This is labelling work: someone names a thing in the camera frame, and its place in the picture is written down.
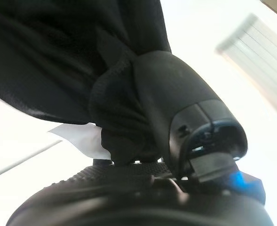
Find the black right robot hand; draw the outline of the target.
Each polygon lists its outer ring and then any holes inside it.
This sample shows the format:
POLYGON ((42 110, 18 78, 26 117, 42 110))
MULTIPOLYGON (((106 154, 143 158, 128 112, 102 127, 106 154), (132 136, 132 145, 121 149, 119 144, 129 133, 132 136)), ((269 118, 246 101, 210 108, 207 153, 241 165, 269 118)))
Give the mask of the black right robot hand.
POLYGON ((170 53, 134 63, 163 162, 88 167, 23 203, 9 226, 270 226, 262 182, 241 172, 244 129, 206 82, 170 53))

